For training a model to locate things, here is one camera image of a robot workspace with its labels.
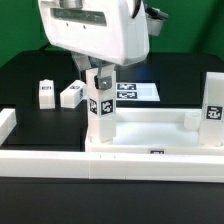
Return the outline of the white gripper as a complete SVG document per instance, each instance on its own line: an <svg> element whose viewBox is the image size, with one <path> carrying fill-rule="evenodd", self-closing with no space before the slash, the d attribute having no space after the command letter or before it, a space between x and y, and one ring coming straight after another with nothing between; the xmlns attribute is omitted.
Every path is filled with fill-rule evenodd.
<svg viewBox="0 0 224 224"><path fill-rule="evenodd" d="M38 0L38 6L49 42L72 51L80 77L90 68L87 56L131 65L149 53L142 0ZM94 76L98 90L112 87L111 63L98 66Z"/></svg>

